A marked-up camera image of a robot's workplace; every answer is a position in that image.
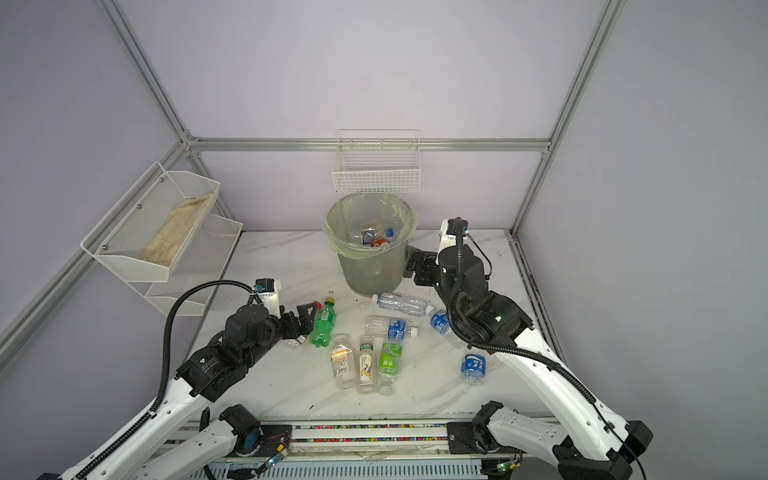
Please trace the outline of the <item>white cap tea bottle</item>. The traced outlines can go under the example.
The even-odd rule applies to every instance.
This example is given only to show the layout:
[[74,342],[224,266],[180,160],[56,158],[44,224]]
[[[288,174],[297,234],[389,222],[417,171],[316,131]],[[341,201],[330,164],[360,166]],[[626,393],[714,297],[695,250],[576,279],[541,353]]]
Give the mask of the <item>white cap tea bottle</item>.
[[353,388],[356,382],[355,352],[348,334],[334,336],[330,361],[336,387],[340,390]]

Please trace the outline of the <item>white mesh shelf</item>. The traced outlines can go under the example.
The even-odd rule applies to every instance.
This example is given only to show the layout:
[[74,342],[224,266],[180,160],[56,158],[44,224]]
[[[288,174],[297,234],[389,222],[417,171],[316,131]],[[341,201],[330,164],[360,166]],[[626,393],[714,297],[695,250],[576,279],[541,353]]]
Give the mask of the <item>white mesh shelf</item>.
[[[154,163],[81,241],[81,249],[126,283],[166,282],[218,200],[220,183]],[[169,212],[187,198],[211,195],[170,267],[139,259]]]
[[167,282],[152,283],[143,295],[167,315],[178,298],[192,287],[220,279],[242,232],[242,224],[210,214],[183,253]]

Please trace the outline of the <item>green cap crane label bottle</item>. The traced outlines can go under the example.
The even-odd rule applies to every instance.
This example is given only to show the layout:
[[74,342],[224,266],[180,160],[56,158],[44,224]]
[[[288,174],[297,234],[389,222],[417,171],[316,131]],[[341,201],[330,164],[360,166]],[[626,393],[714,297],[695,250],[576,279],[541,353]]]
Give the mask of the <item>green cap crane label bottle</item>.
[[371,394],[375,390],[375,342],[370,335],[360,339],[357,357],[357,390],[360,394]]

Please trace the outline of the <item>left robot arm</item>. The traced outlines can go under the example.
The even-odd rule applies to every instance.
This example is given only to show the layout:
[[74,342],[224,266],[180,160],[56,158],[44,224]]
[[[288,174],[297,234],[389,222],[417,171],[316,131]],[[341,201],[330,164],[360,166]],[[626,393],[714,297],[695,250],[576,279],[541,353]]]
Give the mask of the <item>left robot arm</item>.
[[262,304],[240,307],[224,329],[193,353],[164,382],[147,409],[84,460],[61,474],[42,479],[128,479],[150,459],[170,436],[229,388],[279,342],[311,334],[320,304],[311,302],[272,314]]

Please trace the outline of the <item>green soda bottle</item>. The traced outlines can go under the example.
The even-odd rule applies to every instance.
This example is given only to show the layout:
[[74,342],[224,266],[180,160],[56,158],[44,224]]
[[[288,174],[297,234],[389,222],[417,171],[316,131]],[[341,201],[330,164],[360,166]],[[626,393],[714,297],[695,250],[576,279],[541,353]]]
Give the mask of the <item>green soda bottle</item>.
[[327,347],[332,340],[335,326],[335,299],[327,297],[318,308],[314,318],[314,327],[310,336],[310,343],[318,348]]

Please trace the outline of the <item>lime green label bottle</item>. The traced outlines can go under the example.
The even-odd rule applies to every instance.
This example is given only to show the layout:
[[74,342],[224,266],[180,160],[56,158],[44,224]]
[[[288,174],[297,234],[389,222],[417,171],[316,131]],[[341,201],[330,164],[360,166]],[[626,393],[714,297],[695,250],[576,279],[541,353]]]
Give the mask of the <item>lime green label bottle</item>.
[[378,363],[378,393],[389,396],[394,391],[394,383],[398,378],[403,347],[394,341],[385,342],[380,352]]

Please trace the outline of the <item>mesh waste bin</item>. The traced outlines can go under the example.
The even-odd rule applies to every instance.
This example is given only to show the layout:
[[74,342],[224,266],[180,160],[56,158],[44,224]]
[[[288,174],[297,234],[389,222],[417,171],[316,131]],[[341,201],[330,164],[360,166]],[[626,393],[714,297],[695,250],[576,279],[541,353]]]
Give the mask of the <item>mesh waste bin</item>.
[[354,193],[326,212],[322,229],[349,287],[363,296],[392,292],[403,279],[418,214],[392,193]]

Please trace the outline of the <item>blue label water bottle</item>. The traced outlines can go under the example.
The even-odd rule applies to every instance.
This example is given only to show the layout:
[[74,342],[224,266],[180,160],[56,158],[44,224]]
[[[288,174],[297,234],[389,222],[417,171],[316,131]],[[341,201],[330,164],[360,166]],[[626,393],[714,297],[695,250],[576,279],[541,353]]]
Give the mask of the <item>blue label water bottle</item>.
[[370,315],[365,322],[367,335],[388,340],[403,341],[416,338],[419,328],[405,319],[381,315]]

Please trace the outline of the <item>upright blue label bottle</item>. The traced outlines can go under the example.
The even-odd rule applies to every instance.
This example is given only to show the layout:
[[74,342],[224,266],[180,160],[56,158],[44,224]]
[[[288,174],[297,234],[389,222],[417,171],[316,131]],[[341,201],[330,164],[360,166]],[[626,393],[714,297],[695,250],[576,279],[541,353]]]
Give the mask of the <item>upright blue label bottle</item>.
[[486,377],[486,358],[478,353],[466,354],[463,357],[460,370],[467,384],[481,385]]

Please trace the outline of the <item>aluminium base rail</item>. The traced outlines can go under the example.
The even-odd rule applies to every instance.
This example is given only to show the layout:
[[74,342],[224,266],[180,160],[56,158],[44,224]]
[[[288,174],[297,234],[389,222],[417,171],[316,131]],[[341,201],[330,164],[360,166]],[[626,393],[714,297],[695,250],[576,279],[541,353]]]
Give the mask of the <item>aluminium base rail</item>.
[[561,479],[627,479],[629,460],[583,455],[559,425],[500,410],[494,419],[266,423],[236,448],[215,421],[123,473],[125,479],[512,479],[528,463]]

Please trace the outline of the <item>Pocari Sweat bottle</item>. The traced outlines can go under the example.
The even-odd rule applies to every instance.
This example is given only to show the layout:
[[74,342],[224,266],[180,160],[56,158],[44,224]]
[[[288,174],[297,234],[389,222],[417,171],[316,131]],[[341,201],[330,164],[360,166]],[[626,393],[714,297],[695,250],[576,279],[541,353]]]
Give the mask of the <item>Pocari Sweat bottle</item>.
[[429,325],[436,331],[441,338],[448,342],[453,348],[461,349],[464,347],[462,340],[454,333],[447,319],[444,309],[432,308],[428,314]]

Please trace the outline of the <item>small Pepsi label bottle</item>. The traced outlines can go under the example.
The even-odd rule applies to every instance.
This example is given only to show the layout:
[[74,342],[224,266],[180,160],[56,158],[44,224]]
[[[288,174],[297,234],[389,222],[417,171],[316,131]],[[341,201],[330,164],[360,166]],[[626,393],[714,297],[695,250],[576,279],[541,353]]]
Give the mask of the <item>small Pepsi label bottle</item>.
[[380,226],[369,225],[361,229],[361,244],[370,247],[370,243],[376,238],[386,238],[391,243],[394,240],[394,230]]

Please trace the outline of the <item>green bin liner bag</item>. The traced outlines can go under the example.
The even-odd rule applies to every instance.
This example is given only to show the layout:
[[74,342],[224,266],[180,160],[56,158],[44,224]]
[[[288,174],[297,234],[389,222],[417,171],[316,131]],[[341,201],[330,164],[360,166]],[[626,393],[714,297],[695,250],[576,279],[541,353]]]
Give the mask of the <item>green bin liner bag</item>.
[[[361,229],[375,225],[394,230],[394,240],[382,247],[361,244]],[[393,193],[360,192],[342,197],[325,213],[322,230],[331,249],[343,258],[364,260],[405,247],[419,225],[419,214]]]

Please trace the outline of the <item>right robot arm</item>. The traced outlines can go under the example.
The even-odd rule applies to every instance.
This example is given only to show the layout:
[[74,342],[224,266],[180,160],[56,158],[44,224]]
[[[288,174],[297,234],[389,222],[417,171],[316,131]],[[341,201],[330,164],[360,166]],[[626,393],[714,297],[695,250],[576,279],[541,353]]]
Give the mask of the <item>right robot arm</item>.
[[651,430],[615,413],[562,363],[522,308],[490,289],[483,261],[469,246],[410,247],[403,275],[433,288],[459,339],[514,371],[557,420],[550,424],[490,401],[472,420],[478,451],[515,448],[554,466],[564,479],[628,479],[643,470]]

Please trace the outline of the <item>upper white mesh shelf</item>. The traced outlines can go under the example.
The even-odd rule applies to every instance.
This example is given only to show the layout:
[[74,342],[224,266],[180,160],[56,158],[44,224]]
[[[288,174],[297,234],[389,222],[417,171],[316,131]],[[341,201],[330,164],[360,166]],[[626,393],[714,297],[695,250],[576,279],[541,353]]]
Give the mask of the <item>upper white mesh shelf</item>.
[[[154,163],[81,241],[81,249],[126,283],[166,282],[218,200],[220,183]],[[187,198],[211,195],[170,267],[139,259],[169,212]]]

